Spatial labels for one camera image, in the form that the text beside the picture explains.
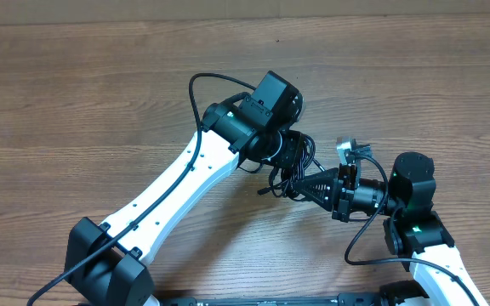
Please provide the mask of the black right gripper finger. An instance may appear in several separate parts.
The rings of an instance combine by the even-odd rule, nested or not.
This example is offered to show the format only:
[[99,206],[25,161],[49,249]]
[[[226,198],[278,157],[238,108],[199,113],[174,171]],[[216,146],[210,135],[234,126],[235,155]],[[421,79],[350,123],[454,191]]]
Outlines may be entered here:
[[334,210],[339,203],[338,180],[334,177],[308,176],[297,181],[294,190],[326,211]]
[[319,173],[308,175],[304,177],[304,181],[307,183],[332,183],[334,180],[338,180],[338,176],[339,169],[333,167]]

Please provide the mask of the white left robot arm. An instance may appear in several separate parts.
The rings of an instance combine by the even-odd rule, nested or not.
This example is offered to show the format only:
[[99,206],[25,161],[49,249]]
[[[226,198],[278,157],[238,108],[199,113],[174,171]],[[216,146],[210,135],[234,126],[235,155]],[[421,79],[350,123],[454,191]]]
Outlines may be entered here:
[[174,227],[246,159],[296,164],[302,103],[243,98],[210,105],[177,159],[141,194],[101,224],[81,219],[67,246],[66,281],[93,305],[158,305],[148,270]]

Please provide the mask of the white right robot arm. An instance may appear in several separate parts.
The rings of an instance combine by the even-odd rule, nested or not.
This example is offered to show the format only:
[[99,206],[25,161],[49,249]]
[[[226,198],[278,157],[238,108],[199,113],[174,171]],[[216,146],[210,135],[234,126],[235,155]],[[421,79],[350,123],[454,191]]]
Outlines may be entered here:
[[401,264],[412,276],[379,290],[379,305],[484,305],[486,299],[467,272],[454,238],[433,209],[436,191],[432,159],[418,152],[400,154],[390,173],[380,181],[364,179],[360,163],[378,162],[355,154],[340,164],[306,176],[293,185],[293,192],[315,202],[341,222],[352,213],[365,213],[367,220],[356,233],[361,237],[378,216],[384,217],[388,258],[354,260],[350,265]]

